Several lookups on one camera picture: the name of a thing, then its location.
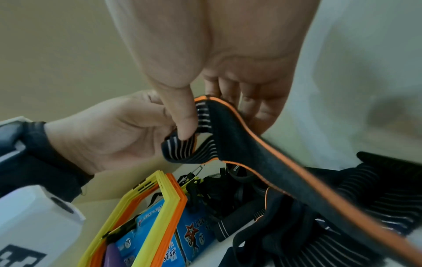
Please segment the blue box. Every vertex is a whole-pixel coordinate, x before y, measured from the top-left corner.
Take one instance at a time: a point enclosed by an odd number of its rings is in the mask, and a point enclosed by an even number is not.
[[[115,243],[127,267],[132,266],[163,204],[164,200],[160,200],[139,215],[135,219],[136,229]],[[194,213],[188,209],[183,211],[163,259],[163,267],[189,265],[215,240],[206,215],[203,205],[200,205],[198,211]]]

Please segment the purple object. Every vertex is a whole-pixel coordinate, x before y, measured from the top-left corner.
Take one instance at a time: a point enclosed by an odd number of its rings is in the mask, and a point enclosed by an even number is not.
[[[103,267],[126,267],[119,249],[114,244],[107,246]]]

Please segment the white device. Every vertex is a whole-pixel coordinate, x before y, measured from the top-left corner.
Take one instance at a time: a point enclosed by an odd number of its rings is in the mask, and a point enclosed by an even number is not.
[[[85,217],[35,185],[0,198],[0,267],[48,267],[79,237]]]

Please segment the hand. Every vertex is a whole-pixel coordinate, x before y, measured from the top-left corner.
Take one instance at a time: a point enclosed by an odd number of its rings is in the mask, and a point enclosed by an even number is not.
[[[190,83],[234,105],[261,134],[287,100],[319,0],[106,0],[135,61],[158,91],[180,139],[197,127]]]
[[[161,154],[175,128],[154,91],[114,98],[45,125],[51,145],[88,174],[133,166]]]

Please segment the black sleeve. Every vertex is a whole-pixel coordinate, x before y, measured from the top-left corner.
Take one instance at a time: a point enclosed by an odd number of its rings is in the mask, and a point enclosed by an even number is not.
[[[50,145],[44,122],[0,126],[0,197],[28,185],[41,185],[64,201],[72,201],[93,176],[62,157]],[[20,153],[17,144],[25,145]]]

